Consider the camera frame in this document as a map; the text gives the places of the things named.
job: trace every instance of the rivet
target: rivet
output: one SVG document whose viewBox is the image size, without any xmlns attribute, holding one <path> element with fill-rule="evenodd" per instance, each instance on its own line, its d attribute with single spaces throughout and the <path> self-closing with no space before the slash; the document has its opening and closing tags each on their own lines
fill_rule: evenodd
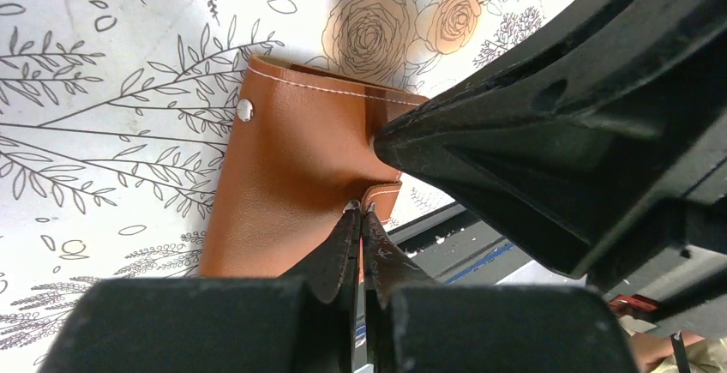
<svg viewBox="0 0 727 373">
<path fill-rule="evenodd" d="M 252 120 L 253 114 L 254 112 L 251 101 L 248 99 L 240 99 L 240 101 L 237 102 L 237 116 L 240 117 L 240 120 L 249 122 Z"/>
</svg>

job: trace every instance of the leather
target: leather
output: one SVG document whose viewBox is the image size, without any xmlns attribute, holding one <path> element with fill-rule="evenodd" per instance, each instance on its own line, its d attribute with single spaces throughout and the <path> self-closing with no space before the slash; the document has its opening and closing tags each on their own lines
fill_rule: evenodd
<svg viewBox="0 0 727 373">
<path fill-rule="evenodd" d="M 266 56 L 253 56 L 240 92 L 200 275 L 274 277 L 333 230 L 352 199 L 388 220 L 401 183 L 370 143 L 388 121 L 426 101 Z"/>
</svg>

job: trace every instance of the floral wallpaper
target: floral wallpaper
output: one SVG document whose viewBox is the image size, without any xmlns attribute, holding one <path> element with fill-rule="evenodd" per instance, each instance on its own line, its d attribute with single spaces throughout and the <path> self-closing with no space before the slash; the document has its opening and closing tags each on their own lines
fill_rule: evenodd
<svg viewBox="0 0 727 373">
<path fill-rule="evenodd" d="M 434 96 L 573 0 L 0 0 L 0 370 L 109 277 L 192 277 L 249 57 Z M 404 176 L 389 229 L 452 200 Z"/>
</svg>

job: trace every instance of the flower drawing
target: flower drawing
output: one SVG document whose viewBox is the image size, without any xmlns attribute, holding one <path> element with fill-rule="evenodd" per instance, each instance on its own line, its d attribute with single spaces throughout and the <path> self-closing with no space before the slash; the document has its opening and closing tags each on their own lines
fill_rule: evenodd
<svg viewBox="0 0 727 373">
<path fill-rule="evenodd" d="M 430 51 L 452 54 L 470 41 L 481 14 L 478 0 L 441 0 L 419 13 L 417 35 Z"/>
<path fill-rule="evenodd" d="M 413 41 L 414 0 L 340 0 L 323 31 L 332 71 L 386 85 L 397 84 Z"/>
</svg>

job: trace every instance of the black plastic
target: black plastic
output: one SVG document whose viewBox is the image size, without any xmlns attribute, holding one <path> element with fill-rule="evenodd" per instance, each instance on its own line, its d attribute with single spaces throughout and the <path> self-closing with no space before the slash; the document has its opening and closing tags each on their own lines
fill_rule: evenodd
<svg viewBox="0 0 727 373">
<path fill-rule="evenodd" d="M 579 278 L 663 199 L 727 192 L 725 5 L 576 0 L 387 125 L 376 153 Z"/>
</svg>

